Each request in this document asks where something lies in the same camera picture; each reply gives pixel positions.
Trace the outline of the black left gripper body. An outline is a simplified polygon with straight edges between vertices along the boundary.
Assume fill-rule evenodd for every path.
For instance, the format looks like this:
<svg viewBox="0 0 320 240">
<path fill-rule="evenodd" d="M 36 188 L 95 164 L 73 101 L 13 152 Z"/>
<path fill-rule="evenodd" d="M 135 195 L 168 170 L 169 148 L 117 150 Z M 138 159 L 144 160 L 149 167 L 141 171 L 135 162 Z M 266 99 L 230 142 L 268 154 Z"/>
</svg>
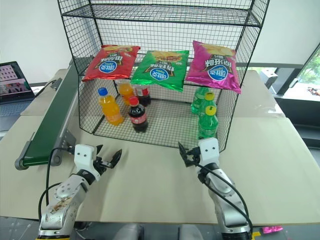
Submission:
<svg viewBox="0 0 320 240">
<path fill-rule="evenodd" d="M 97 156 L 93 161 L 93 167 L 99 173 L 99 176 L 102 176 L 108 168 L 112 168 L 112 164 L 110 162 L 103 161 L 101 157 Z"/>
</svg>

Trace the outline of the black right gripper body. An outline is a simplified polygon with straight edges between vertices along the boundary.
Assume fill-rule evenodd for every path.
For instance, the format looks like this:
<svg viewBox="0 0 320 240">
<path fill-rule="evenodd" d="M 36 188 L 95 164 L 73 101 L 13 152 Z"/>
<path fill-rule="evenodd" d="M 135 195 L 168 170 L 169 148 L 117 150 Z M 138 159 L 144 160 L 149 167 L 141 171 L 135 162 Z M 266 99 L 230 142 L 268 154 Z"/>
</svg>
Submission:
<svg viewBox="0 0 320 240">
<path fill-rule="evenodd" d="M 189 161 L 190 166 L 197 166 L 200 163 L 201 151 L 199 146 L 189 150 L 188 155 L 192 156 L 192 160 Z"/>
</svg>

